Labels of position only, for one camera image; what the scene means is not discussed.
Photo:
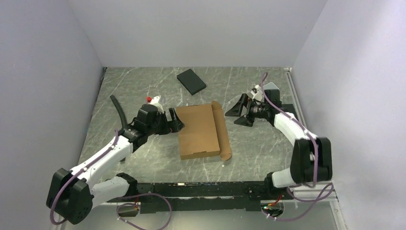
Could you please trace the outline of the brown cardboard box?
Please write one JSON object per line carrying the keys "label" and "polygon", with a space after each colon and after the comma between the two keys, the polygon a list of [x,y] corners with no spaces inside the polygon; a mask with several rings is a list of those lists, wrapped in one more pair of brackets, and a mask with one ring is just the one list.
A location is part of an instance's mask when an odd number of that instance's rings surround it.
{"label": "brown cardboard box", "polygon": [[177,107],[176,112],[185,125],[179,132],[181,160],[218,156],[227,161],[232,157],[225,114],[219,102]]}

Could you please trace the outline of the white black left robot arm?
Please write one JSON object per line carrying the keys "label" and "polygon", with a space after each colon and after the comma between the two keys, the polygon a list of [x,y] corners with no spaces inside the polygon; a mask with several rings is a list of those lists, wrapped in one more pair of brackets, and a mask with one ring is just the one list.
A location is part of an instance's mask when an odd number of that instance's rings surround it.
{"label": "white black left robot arm", "polygon": [[144,145],[151,135],[177,133],[185,127],[174,108],[169,109],[171,120],[168,120],[159,103],[142,105],[129,123],[116,98],[111,96],[111,99],[120,117],[121,129],[116,129],[114,138],[88,160],[70,170],[60,168],[52,177],[46,205],[54,225],[66,221],[78,224],[93,208],[112,199],[132,201],[141,197],[137,180],[126,173],[102,183],[99,179]]}

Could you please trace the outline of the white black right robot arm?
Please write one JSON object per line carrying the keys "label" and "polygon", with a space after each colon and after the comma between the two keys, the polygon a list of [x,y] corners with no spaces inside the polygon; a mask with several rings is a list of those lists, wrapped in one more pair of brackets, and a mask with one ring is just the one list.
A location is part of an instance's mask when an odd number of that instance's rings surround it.
{"label": "white black right robot arm", "polygon": [[226,112],[237,119],[236,125],[252,127],[255,120],[265,119],[282,132],[293,146],[289,168],[270,172],[264,179],[264,194],[277,198],[283,188],[298,184],[328,181],[332,178],[331,142],[302,127],[292,104],[283,104],[278,89],[252,89]]}

